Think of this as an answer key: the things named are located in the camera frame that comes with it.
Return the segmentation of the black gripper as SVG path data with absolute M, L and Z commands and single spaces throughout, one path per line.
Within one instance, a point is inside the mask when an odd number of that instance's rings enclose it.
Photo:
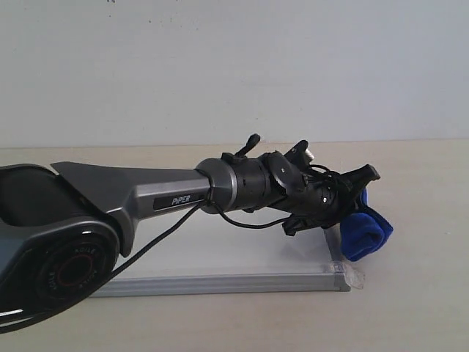
M 293 236 L 303 230 L 332 227 L 346 212 L 347 202 L 359 197 L 371 182 L 379 179 L 378 171 L 370 164 L 343 174 L 306 175 L 303 190 L 278 202 L 278 209 L 290 214 L 282 224 L 285 234 Z

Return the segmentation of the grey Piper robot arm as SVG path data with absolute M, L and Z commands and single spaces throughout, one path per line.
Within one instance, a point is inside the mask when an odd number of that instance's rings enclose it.
M 1 332 L 51 318 L 93 294 L 128 264 L 140 221 L 178 210 L 226 216 L 272 208 L 288 235 L 338 224 L 361 209 L 379 179 L 371 165 L 340 173 L 305 152 L 250 158 L 224 153 L 193 169 L 63 161 L 1 168 Z

